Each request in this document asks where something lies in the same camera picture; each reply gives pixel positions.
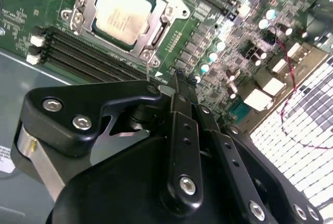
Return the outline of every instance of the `hole in bracket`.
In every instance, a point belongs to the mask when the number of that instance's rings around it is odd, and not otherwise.
[[[224,143],[224,145],[228,148],[228,149],[230,149],[231,150],[231,146],[230,146],[230,144],[229,143],[227,143],[227,142],[225,142]]]
[[[239,163],[238,163],[236,160],[233,160],[233,164],[234,164],[236,167],[239,167]]]
[[[189,126],[188,124],[184,124],[184,128],[185,128],[185,129],[188,129],[188,130],[192,129],[192,127]]]
[[[191,140],[189,140],[188,138],[184,138],[184,142],[187,144],[187,145],[191,145]]]

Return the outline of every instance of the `screw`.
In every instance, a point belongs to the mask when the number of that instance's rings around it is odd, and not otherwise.
[[[150,58],[150,53],[148,51],[144,51],[142,53],[142,56],[145,58],[145,59],[149,59]]]
[[[201,108],[204,113],[209,114],[209,110],[205,106],[202,106]]]
[[[154,60],[153,63],[152,63],[152,65],[153,65],[154,67],[158,66],[158,61],[157,61],[157,60]]]
[[[184,103],[187,102],[186,98],[184,98],[182,95],[179,95],[179,99],[180,99],[182,102],[184,102]]]
[[[150,91],[150,92],[153,93],[153,94],[158,94],[158,93],[160,92],[159,89],[156,89],[155,87],[153,87],[153,86],[151,86],[151,85],[148,85],[148,86],[147,86],[147,89],[148,89],[148,91]]]
[[[230,130],[234,133],[234,134],[238,134],[238,130],[235,127],[230,127]]]
[[[67,12],[64,12],[64,13],[62,14],[62,16],[63,16],[63,18],[66,19],[66,20],[69,18],[69,14],[68,14]]]
[[[76,14],[74,17],[74,20],[76,23],[81,23],[83,21],[83,15],[82,14]]]
[[[62,104],[56,99],[46,99],[43,102],[43,107],[47,111],[57,112],[62,109]]]
[[[265,213],[257,203],[255,203],[254,201],[250,201],[249,207],[253,215],[256,216],[258,220],[265,220]]]
[[[5,29],[3,29],[3,28],[0,28],[0,36],[3,36],[3,35],[5,35],[5,33],[6,33]]]
[[[165,15],[172,16],[172,13],[173,13],[173,8],[172,7],[167,7],[165,9]]]
[[[76,116],[73,119],[73,125],[76,129],[89,130],[92,127],[92,121],[87,116]]]
[[[188,195],[194,195],[196,192],[196,185],[186,176],[183,176],[180,181],[181,189]]]
[[[315,220],[319,220],[318,214],[312,208],[310,208],[309,206],[308,206],[308,211],[309,211],[312,218],[314,218]]]
[[[303,211],[303,209],[301,209],[299,206],[297,206],[296,204],[293,206],[294,209],[296,210],[296,213],[298,214],[299,217],[301,217],[301,219],[306,220],[306,214]]]

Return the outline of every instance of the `perforated metal panel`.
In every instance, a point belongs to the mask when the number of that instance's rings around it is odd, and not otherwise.
[[[263,154],[333,221],[333,58],[301,86],[286,107],[280,106],[252,134]]]

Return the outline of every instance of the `chip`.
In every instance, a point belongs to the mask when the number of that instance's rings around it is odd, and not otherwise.
[[[96,27],[133,45],[148,30],[152,5],[147,0],[97,0]]]

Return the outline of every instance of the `gray metal surface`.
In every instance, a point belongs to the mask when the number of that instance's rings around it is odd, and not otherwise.
[[[11,148],[25,94],[37,87],[61,86],[72,82],[0,49],[0,146]],[[92,150],[96,164],[147,137],[140,131],[132,137],[107,138],[107,132]],[[0,171],[0,223],[45,223],[54,202],[44,185],[21,171]]]

